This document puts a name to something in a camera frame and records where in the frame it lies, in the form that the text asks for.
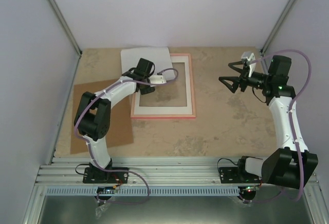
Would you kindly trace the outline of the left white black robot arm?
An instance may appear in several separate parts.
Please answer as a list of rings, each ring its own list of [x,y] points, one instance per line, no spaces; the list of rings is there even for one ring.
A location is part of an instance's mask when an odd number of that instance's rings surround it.
[[[136,67],[122,74],[109,87],[96,93],[85,92],[80,100],[74,119],[75,135],[85,140],[91,157],[84,170],[83,183],[127,183],[129,168],[113,167],[108,154],[106,134],[110,127],[112,108],[124,98],[140,89],[154,91],[149,77],[154,73],[153,62],[140,58]]]

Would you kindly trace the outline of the aluminium rail base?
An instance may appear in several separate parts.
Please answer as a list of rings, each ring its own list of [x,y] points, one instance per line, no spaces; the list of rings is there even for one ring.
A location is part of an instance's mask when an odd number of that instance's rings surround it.
[[[139,106],[140,94],[129,95],[132,144],[107,147],[114,167],[129,168],[126,184],[84,184],[75,167],[91,161],[89,153],[74,156],[64,145],[74,132],[69,102],[55,156],[39,168],[33,207],[27,223],[327,223],[323,200],[310,191],[295,201],[296,190],[277,196],[267,183],[221,183],[219,158],[266,159],[277,149],[275,125],[268,106],[247,89],[232,93],[221,76],[235,76],[228,67],[240,61],[246,47],[170,48],[173,63],[184,63],[187,106]],[[121,50],[83,52],[74,86],[122,75]],[[236,186],[238,196],[47,196],[51,186]]]

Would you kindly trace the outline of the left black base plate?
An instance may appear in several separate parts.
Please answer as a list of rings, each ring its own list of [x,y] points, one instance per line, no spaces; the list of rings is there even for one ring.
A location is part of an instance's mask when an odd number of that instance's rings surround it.
[[[84,172],[78,172],[77,168],[79,166],[86,166]],[[112,183],[112,184],[126,184],[128,180],[129,173],[127,172],[129,168],[127,167],[114,167],[109,168],[112,172],[105,172],[99,168],[93,166],[91,163],[81,163],[75,167],[75,172],[78,175],[83,176],[83,183],[93,184],[93,183]]]

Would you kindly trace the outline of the brown cardboard backing board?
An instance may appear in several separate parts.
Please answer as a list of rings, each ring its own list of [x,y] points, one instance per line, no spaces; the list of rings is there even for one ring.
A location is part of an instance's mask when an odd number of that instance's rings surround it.
[[[86,91],[95,93],[115,82],[116,80],[112,79],[75,85],[73,92],[72,120],[75,120],[81,97]],[[130,112],[131,105],[128,97],[112,108],[110,127],[106,134],[106,144],[108,148],[132,144],[134,142]],[[74,135],[74,132],[71,132],[70,153],[78,154],[87,151],[86,143],[83,140],[78,139]]]

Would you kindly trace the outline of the sunset landscape photo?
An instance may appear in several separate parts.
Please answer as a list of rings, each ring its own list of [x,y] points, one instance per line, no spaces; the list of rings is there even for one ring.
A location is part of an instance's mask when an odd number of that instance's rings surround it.
[[[140,58],[149,60],[154,63],[153,75],[157,75],[162,70],[172,68],[171,56],[167,47],[139,47],[131,49],[122,49],[121,56],[121,69],[122,73],[127,72],[130,68],[136,67]],[[161,73],[167,83],[175,78],[173,70],[168,70]]]

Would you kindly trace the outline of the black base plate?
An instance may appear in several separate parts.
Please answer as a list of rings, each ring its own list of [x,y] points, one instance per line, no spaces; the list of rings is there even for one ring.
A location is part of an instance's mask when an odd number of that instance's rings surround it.
[[[86,166],[84,172],[78,172],[77,168],[79,166]],[[114,167],[109,168],[112,172],[105,172],[99,168],[93,166],[91,163],[81,163],[75,167],[75,172],[78,175],[83,176],[83,183],[93,184],[93,183],[112,183],[112,184],[126,184],[128,180],[129,173],[127,172],[129,168],[127,167]]]
[[[220,162],[228,161],[233,166],[220,166]],[[217,171],[220,175],[221,183],[256,183],[260,184],[259,176],[246,172],[244,166],[246,157],[242,157],[237,162],[228,158],[219,158],[217,161]]]

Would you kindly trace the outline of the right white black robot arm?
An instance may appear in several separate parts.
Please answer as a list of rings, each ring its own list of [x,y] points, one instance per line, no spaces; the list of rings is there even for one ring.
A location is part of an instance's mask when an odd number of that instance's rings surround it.
[[[266,159],[241,157],[235,168],[237,179],[243,183],[261,180],[286,188],[304,188],[318,165],[318,157],[309,152],[299,128],[297,94],[287,84],[291,59],[274,55],[267,74],[255,71],[252,52],[244,52],[240,61],[228,66],[240,75],[220,77],[219,81],[231,92],[245,91],[247,87],[262,91],[272,114],[277,140],[277,149]]]

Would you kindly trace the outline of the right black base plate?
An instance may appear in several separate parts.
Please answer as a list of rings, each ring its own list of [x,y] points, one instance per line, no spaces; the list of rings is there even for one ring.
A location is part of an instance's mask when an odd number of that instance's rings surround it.
[[[220,162],[228,161],[233,166],[220,166]],[[237,162],[228,158],[219,158],[217,161],[217,171],[220,175],[221,183],[256,183],[260,184],[259,176],[246,172],[244,166],[246,157],[242,157]]]

